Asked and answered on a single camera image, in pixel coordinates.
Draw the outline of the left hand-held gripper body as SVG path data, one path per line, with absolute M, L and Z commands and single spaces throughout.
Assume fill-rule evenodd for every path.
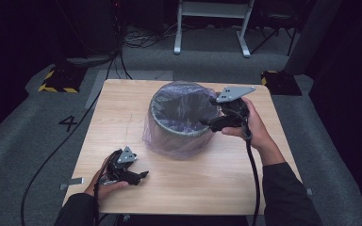
M 108 161 L 106 185 L 125 181 L 137 186 L 141 180 L 141 174 L 130 171 L 128 168 L 135 162 L 137 155 L 128 146 L 123 150 L 117 150 Z

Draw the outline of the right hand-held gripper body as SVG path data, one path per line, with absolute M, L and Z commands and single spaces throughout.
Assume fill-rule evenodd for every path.
M 233 123 L 232 127 L 241 127 L 249 116 L 249 109 L 242 97 L 255 91 L 255 87 L 225 87 L 217 97 L 223 116 L 227 116 Z

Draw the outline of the person's right hand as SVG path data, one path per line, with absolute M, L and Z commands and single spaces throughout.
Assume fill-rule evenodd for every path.
M 252 101 L 244 97 L 242 97 L 242 100 L 249 109 L 248 126 L 252 132 L 251 146 L 258 151 L 262 165 L 269 166 L 285 163 L 284 156 L 268 133 Z

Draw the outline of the person's left hand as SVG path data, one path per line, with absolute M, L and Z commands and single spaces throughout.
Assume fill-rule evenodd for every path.
M 112 193 L 116 190 L 129 186 L 129 183 L 127 183 L 125 181 L 117 182 L 117 183 L 110 184 L 110 185 L 100 185 L 99 184 L 100 175 L 107 168 L 106 167 L 107 161 L 108 161 L 108 157 L 102 163 L 101 168 L 95 172 L 94 176 L 92 177 L 92 179 L 90 181 L 90 184 L 84 190 L 85 194 L 96 197 L 98 201 L 104 200 L 110 193 Z M 99 185 L 98 192 L 94 191 L 95 185 Z

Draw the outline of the black yellow striped base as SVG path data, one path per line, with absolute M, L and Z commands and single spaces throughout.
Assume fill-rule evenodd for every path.
M 262 85 L 268 88 L 271 95 L 302 95 L 294 76 L 284 71 L 264 71 L 260 78 Z
M 53 67 L 42 81 L 39 91 L 77 93 L 87 68 L 60 69 Z

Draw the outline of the grey floor plate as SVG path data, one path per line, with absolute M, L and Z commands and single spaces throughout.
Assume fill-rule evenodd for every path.
M 128 71 L 130 78 L 124 70 L 100 70 L 97 73 L 95 82 L 90 91 L 90 96 L 85 104 L 88 109 L 91 104 L 95 107 L 95 98 L 101 90 L 107 79 L 131 79 L 131 80 L 157 80 L 157 81 L 173 81 L 173 71 Z

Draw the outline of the black tripod stand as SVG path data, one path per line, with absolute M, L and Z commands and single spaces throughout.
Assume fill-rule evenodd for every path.
M 265 27 L 271 28 L 272 32 L 268 36 L 263 33 L 264 40 L 251 51 L 252 54 L 260 47 L 262 47 L 270 38 L 272 38 L 273 36 L 278 36 L 279 32 L 284 29 L 288 37 L 290 38 L 290 43 L 287 51 L 287 56 L 290 56 L 292 51 L 292 45 L 295 41 L 298 31 L 298 16 L 296 14 L 287 15 L 262 13 L 258 27 L 262 33 L 264 32 Z

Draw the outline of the white metal stand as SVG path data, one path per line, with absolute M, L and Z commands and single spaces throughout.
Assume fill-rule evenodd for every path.
M 237 31 L 237 38 L 242 54 L 245 57 L 249 57 L 251 52 L 244 39 L 244 36 L 254 8 L 254 3 L 255 0 L 248 0 L 248 2 L 244 4 L 191 2 L 186 0 L 178 0 L 177 29 L 173 52 L 176 55 L 181 53 L 182 20 L 184 17 L 242 19 L 242 27 L 241 30 Z

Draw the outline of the grey column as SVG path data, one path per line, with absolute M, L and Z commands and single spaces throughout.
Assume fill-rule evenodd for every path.
M 336 17 L 341 2 L 342 0 L 316 0 L 302 34 L 284 67 L 286 73 L 292 75 L 304 74 Z

